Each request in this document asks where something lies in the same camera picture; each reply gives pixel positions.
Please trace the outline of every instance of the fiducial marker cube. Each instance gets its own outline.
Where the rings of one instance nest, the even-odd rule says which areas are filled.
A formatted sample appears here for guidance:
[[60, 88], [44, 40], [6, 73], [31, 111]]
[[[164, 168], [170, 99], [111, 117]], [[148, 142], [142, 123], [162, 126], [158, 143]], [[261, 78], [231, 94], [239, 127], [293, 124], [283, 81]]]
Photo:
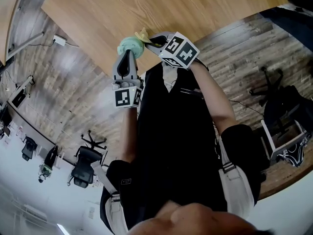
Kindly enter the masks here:
[[134, 108], [139, 106], [142, 89], [137, 86], [115, 90], [116, 108]]
[[187, 69], [199, 53], [200, 51], [188, 38], [176, 32], [159, 58], [172, 67]]

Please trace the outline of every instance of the shoulder strap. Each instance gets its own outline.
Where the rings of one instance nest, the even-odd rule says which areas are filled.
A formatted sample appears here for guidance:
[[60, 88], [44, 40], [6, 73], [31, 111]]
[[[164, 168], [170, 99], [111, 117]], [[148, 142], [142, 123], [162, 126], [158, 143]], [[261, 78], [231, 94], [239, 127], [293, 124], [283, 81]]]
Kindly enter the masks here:
[[244, 171], [229, 160], [221, 137], [219, 145], [222, 157], [222, 169], [219, 170], [219, 174], [227, 201], [227, 211], [247, 218], [254, 207], [250, 184]]
[[94, 172], [97, 174], [99, 180], [103, 183], [104, 188], [107, 189], [110, 198], [105, 203], [105, 212], [108, 224], [115, 235], [126, 235], [128, 232], [124, 210], [121, 205], [120, 196], [114, 185], [109, 181], [105, 172], [103, 171], [99, 161], [91, 164]]

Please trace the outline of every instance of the sleeve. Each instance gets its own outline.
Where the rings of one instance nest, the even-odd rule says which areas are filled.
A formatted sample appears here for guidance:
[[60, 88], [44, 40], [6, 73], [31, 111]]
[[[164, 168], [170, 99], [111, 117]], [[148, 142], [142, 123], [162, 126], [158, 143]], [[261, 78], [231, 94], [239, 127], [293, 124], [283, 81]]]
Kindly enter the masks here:
[[122, 160], [114, 160], [111, 162], [107, 170], [107, 178], [119, 192], [120, 181], [130, 174], [131, 164]]
[[258, 158], [261, 148], [252, 129], [243, 124], [228, 127], [223, 131], [223, 144], [229, 160], [246, 174], [256, 204], [261, 189], [261, 170]]

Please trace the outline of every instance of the cable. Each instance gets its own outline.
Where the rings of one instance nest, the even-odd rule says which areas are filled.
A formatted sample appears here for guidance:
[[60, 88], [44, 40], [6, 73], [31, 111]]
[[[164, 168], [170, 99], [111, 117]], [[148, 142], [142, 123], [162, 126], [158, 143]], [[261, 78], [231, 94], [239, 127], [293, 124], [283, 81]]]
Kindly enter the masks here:
[[71, 44], [69, 44], [69, 43], [65, 43], [66, 45], [69, 45], [69, 46], [71, 46], [71, 47], [75, 47], [75, 48], [79, 48], [80, 49], [80, 47], [79, 46], [76, 46], [76, 45], [71, 45]]
[[55, 42], [55, 39], [53, 40], [53, 42], [52, 42], [51, 45], [42, 45], [42, 44], [38, 44], [38, 45], [28, 45], [28, 46], [45, 46], [45, 47], [51, 47], [51, 46], [53, 46], [54, 42]]
[[[253, 108], [249, 107], [249, 106], [246, 106], [244, 104], [242, 104], [241, 102], [238, 102], [238, 101], [235, 101], [235, 100], [230, 100], [230, 102], [234, 102], [234, 103], [238, 103], [238, 104], [241, 104], [242, 106], [245, 106], [246, 108], [249, 108], [251, 110], [254, 110]], [[264, 116], [262, 113], [258, 112], [257, 110], [254, 110], [255, 112], [257, 112], [258, 114]]]
[[14, 82], [14, 80], [12, 79], [12, 77], [11, 77], [10, 73], [8, 72], [8, 70], [5, 70], [5, 72], [7, 72], [7, 73], [8, 73], [8, 75], [9, 75], [9, 77], [10, 77], [11, 81], [12, 81], [13, 83], [17, 84], [17, 83], [16, 83], [16, 82]]

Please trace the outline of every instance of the strap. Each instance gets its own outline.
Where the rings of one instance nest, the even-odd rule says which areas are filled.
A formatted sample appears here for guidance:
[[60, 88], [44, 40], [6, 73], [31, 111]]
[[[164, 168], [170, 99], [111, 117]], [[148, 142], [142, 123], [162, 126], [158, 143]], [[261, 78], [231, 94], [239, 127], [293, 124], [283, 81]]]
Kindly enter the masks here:
[[114, 202], [111, 198], [109, 198], [105, 203], [105, 211], [112, 233], [114, 235], [126, 235], [128, 227], [121, 203]]
[[117, 192], [115, 187], [112, 185], [112, 183], [109, 181], [108, 177], [104, 173], [99, 161], [93, 162], [91, 164], [91, 167], [93, 168], [99, 180], [101, 181], [101, 183], [103, 183], [105, 189], [107, 189], [107, 191], [109, 192], [111, 196], [113, 195], [113, 193]]
[[227, 156], [227, 153], [226, 153], [226, 150], [225, 150], [225, 147], [224, 147], [224, 144], [223, 144], [223, 141], [222, 141], [222, 137], [220, 136], [219, 138], [219, 145], [220, 145], [220, 148], [221, 148], [221, 156], [222, 156], [222, 165], [227, 165], [228, 163], [231, 163], [228, 156]]

